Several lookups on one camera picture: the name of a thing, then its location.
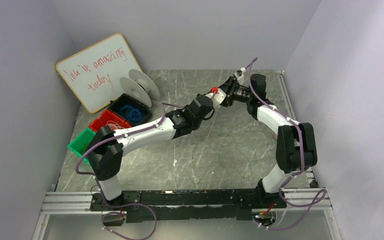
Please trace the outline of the white perforated filament spool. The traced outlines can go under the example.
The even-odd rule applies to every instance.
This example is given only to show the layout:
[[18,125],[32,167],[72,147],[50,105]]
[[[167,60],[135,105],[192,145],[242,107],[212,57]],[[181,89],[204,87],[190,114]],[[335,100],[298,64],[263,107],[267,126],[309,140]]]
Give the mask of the white perforated filament spool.
[[154,81],[140,70],[129,70],[128,77],[121,77],[119,82],[125,94],[148,108],[160,98],[160,91]]

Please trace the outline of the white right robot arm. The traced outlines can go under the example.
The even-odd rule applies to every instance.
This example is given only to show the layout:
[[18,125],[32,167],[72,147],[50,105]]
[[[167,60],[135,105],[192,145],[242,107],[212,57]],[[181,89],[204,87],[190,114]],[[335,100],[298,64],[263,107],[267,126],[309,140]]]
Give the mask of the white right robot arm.
[[238,70],[219,87],[225,93],[221,104],[229,107],[234,102],[245,103],[247,112],[276,134],[276,165],[261,184],[266,193],[277,193],[292,178],[317,164],[314,127],[290,118],[267,99],[264,75],[251,75],[248,86],[243,85],[244,79],[245,74]]

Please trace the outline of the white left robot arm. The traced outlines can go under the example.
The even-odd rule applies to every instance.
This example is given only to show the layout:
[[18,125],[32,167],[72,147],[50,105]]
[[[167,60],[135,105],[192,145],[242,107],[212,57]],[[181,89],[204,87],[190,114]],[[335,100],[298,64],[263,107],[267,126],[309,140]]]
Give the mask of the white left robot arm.
[[190,104],[152,122],[119,131],[102,127],[87,146],[85,156],[105,199],[111,201],[122,194],[117,175],[124,156],[149,144],[190,134],[202,121],[209,120],[225,99],[226,94],[219,90],[198,95]]

